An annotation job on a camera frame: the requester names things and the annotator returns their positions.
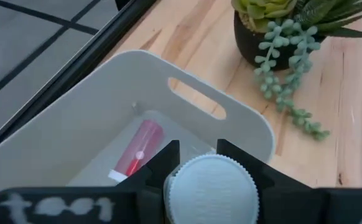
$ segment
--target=basket handle hole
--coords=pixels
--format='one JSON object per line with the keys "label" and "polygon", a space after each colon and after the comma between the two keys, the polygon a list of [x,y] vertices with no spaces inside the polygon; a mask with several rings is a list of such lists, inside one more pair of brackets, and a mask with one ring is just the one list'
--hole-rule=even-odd
{"label": "basket handle hole", "polygon": [[196,106],[214,118],[219,120],[226,118],[226,111],[224,107],[203,93],[188,86],[184,82],[181,82],[176,78],[169,78],[168,85],[173,93],[187,100],[190,104]]}

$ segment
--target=tiled floor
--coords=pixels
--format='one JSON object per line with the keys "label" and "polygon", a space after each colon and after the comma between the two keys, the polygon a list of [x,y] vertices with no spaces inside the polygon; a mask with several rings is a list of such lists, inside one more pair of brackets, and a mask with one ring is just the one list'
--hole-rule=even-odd
{"label": "tiled floor", "polygon": [[0,127],[117,12],[114,0],[0,0]]}

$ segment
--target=red tube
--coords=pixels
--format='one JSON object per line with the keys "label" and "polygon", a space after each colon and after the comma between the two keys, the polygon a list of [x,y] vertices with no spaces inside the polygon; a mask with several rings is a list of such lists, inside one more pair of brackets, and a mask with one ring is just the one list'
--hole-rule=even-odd
{"label": "red tube", "polygon": [[160,125],[152,120],[144,120],[109,177],[121,182],[133,175],[156,154],[163,137]]}

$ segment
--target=wooden surface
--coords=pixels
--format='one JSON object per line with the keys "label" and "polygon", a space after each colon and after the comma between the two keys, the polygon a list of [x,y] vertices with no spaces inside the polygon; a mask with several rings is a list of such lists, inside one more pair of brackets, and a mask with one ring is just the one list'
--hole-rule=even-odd
{"label": "wooden surface", "polygon": [[[352,27],[362,30],[362,20]],[[324,142],[296,129],[262,97],[253,67],[236,47],[230,1],[161,0],[106,60],[131,49],[160,55],[263,114],[276,134],[270,165],[277,170],[312,187],[362,187],[362,39],[327,38],[311,55],[314,67],[294,95],[299,108],[332,132]],[[224,115],[182,83],[171,85],[203,110]]]}

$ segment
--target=white bottle cap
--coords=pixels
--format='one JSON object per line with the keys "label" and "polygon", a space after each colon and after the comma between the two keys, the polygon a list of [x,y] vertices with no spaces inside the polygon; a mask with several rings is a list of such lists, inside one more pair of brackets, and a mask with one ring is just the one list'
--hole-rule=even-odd
{"label": "white bottle cap", "polygon": [[256,223],[259,199],[250,174],[236,161],[203,155],[188,161],[170,183],[174,224]]}

